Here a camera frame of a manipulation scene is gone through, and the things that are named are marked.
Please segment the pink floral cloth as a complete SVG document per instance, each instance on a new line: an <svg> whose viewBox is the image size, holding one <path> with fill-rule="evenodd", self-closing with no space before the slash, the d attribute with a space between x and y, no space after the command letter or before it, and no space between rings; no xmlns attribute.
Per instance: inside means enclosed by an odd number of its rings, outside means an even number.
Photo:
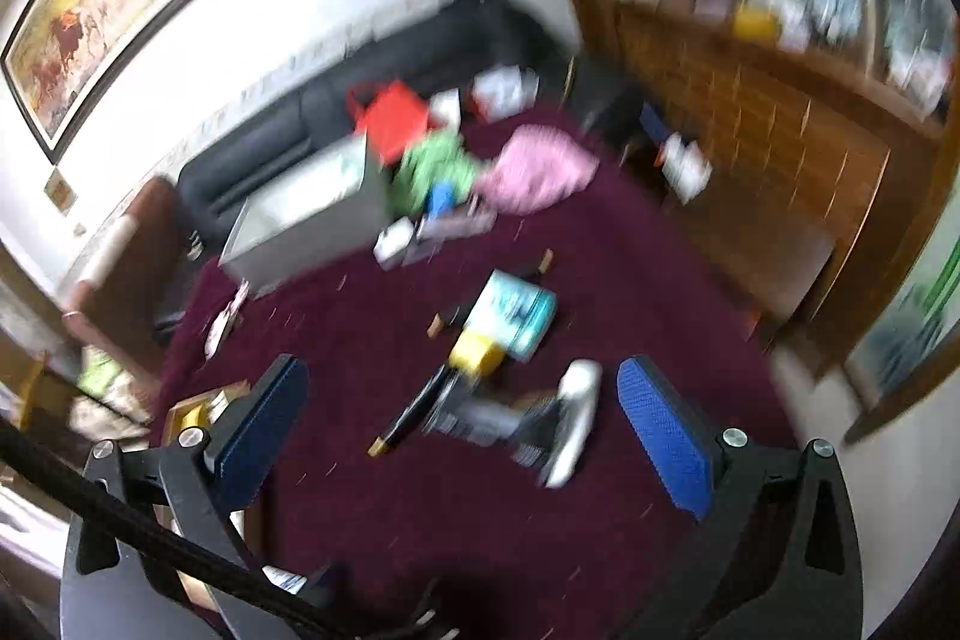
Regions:
<svg viewBox="0 0 960 640"><path fill-rule="evenodd" d="M475 179L473 193L498 213L527 216L583 191L597 169L599 158L568 133L521 125Z"/></svg>

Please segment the black pen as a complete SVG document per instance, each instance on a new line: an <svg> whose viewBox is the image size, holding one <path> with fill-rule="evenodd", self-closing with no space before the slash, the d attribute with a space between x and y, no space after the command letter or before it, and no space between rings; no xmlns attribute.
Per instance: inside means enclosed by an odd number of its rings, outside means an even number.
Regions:
<svg viewBox="0 0 960 640"><path fill-rule="evenodd" d="M395 416L391 424L387 425L386 431L374 439L374 442L368 448L368 456L379 458L392 452L400 443L404 442L405 438L416 431L433 409L439 393L443 392L444 385L453 375L454 369L450 365L441 365L430 377L430 380L421 386L420 392L416 393L412 401Z"/></svg>

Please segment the yellow tape roll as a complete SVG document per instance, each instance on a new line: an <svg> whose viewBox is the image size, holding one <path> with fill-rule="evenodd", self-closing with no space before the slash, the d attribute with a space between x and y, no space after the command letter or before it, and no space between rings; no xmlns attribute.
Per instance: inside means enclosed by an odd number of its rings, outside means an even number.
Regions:
<svg viewBox="0 0 960 640"><path fill-rule="evenodd" d="M505 360L505 349L488 336L462 330L448 356L448 365L470 378L485 378L493 374Z"/></svg>

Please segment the white bottle red cap label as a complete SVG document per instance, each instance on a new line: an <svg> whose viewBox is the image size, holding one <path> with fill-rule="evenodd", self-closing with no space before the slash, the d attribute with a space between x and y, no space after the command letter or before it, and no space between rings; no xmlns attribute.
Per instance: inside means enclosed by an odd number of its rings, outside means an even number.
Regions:
<svg viewBox="0 0 960 640"><path fill-rule="evenodd" d="M560 378L556 393L560 422L550 456L540 473L540 482L547 489L562 489L576 471L594 425L601 380L602 365L589 359L573 360Z"/></svg>

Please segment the small white charger box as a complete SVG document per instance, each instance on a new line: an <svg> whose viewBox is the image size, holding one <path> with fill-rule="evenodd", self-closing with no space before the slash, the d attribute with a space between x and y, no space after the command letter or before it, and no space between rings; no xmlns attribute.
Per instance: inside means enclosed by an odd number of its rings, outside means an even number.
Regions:
<svg viewBox="0 0 960 640"><path fill-rule="evenodd" d="M415 262L416 250L416 225L404 216L381 230L373 247L373 255L382 269L392 269Z"/></svg>

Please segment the teal white tissue pack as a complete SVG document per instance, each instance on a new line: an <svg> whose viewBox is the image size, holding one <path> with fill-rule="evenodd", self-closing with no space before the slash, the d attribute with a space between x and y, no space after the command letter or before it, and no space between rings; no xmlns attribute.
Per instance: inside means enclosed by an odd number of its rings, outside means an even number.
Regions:
<svg viewBox="0 0 960 640"><path fill-rule="evenodd" d="M529 362L555 314L555 292L496 269L478 294L464 330L488 336L509 357Z"/></svg>

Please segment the green cloth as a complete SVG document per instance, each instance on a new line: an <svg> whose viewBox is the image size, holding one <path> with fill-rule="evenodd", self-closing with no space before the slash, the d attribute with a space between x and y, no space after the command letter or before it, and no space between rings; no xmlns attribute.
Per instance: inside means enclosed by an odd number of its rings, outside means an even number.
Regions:
<svg viewBox="0 0 960 640"><path fill-rule="evenodd" d="M436 184L452 188L454 203L469 198L485 164L462 145L457 131L434 130L410 146L400 159L391 185L391 203L398 214L421 213Z"/></svg>

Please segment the black sofa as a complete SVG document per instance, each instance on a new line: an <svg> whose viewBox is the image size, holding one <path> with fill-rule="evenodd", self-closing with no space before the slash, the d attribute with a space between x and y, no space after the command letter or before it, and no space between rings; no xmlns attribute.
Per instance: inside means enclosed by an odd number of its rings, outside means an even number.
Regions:
<svg viewBox="0 0 960 640"><path fill-rule="evenodd" d="M311 76L200 151L178 177L181 220L220 248L245 198L302 159L355 131L352 101L368 104L394 81L428 99L498 65L560 81L568 49L509 0L454 0L428 18L370 41Z"/></svg>

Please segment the white keychain tag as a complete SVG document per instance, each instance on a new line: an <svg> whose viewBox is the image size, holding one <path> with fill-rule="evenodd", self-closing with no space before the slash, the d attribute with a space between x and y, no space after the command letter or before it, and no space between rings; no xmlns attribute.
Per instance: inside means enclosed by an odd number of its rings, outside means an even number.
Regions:
<svg viewBox="0 0 960 640"><path fill-rule="evenodd" d="M212 325L206 331L205 342L203 343L203 354L207 359L212 359L220 351L220 347L223 346L229 333L233 330L233 326L235 326L239 317L239 310L247 301L247 296L249 296L249 283L242 281L228 305L213 319Z"/></svg>

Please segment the black grey plastic pouch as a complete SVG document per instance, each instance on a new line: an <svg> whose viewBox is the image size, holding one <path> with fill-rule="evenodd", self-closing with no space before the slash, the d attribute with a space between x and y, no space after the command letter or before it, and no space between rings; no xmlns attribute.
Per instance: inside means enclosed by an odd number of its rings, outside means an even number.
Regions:
<svg viewBox="0 0 960 640"><path fill-rule="evenodd" d="M556 396L516 406L494 399L480 386L449 383L425 422L423 434L443 434L478 447L505 445L516 463L542 466L553 452L562 405Z"/></svg>

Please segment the wooden panel cabinet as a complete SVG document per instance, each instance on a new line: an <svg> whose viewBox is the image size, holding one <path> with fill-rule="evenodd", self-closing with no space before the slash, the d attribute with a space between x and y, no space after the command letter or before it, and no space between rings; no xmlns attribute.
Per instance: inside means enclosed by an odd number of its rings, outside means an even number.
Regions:
<svg viewBox="0 0 960 640"><path fill-rule="evenodd" d="M827 364L895 298L946 208L958 117L924 119L836 58L742 41L674 7L573 0L584 43L630 68L721 172L811 218L836 252L800 315Z"/></svg>

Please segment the red bag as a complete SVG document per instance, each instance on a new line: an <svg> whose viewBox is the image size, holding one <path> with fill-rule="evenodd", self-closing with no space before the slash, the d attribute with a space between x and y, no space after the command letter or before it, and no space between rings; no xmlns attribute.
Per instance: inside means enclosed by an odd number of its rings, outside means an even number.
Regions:
<svg viewBox="0 0 960 640"><path fill-rule="evenodd" d="M404 81L359 83L347 89L355 130L368 136L382 164L395 164L430 128L430 108Z"/></svg>

